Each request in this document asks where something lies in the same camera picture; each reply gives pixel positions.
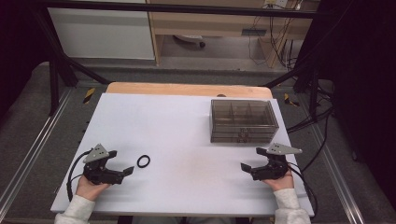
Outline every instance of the black metal frame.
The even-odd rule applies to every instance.
[[[331,20],[335,14],[329,12],[316,11],[296,11],[278,10],[267,8],[243,8],[243,7],[209,7],[209,6],[187,6],[187,5],[165,5],[165,4],[138,4],[138,3],[114,3],[114,2],[87,2],[70,0],[35,0],[29,1],[29,9],[37,27],[43,32],[47,39],[48,54],[51,57],[51,111],[52,115],[59,105],[58,74],[66,86],[76,86],[78,79],[72,69],[75,68],[85,75],[92,77],[102,84],[109,84],[111,81],[100,77],[90,69],[69,58],[63,51],[56,33],[50,29],[48,22],[43,17],[43,9],[48,7],[56,8],[75,8],[75,9],[96,9],[96,10],[117,10],[117,11],[147,11],[147,12],[173,12],[173,13],[196,13],[196,14],[217,14],[217,15],[236,15],[236,16],[261,16],[261,17],[280,17],[280,18],[305,18],[314,20]],[[266,85],[272,88],[278,83],[296,76],[307,68],[306,64],[297,67]]]

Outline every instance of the person's left hand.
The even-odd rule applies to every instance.
[[[87,179],[87,177],[82,175],[78,181],[76,194],[94,202],[96,198],[102,193],[102,191],[108,187],[110,187],[109,184],[94,185]]]

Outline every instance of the black rubber ring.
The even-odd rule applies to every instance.
[[[143,158],[147,158],[147,159],[148,159],[148,163],[146,163],[146,164],[144,164],[144,165],[140,165],[140,160],[142,160]],[[148,155],[143,155],[143,156],[141,156],[141,157],[137,160],[137,167],[139,167],[139,168],[145,168],[146,166],[149,165],[149,161],[150,161],[149,156],[148,156]]]

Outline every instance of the person's right hand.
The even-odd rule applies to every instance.
[[[294,189],[293,176],[291,175],[291,170],[288,170],[285,176],[279,179],[265,179],[262,180],[265,184],[269,185],[273,191],[280,189]]]
[[[76,194],[90,201],[95,201],[103,190],[110,187],[109,184],[94,185],[84,175],[79,178]]]

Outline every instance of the white sleeve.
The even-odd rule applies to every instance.
[[[95,202],[74,195],[72,202],[62,214],[57,214],[55,224],[87,224]]]
[[[294,189],[281,189],[274,192],[278,209],[275,213],[276,224],[311,223],[308,213],[300,208]]]

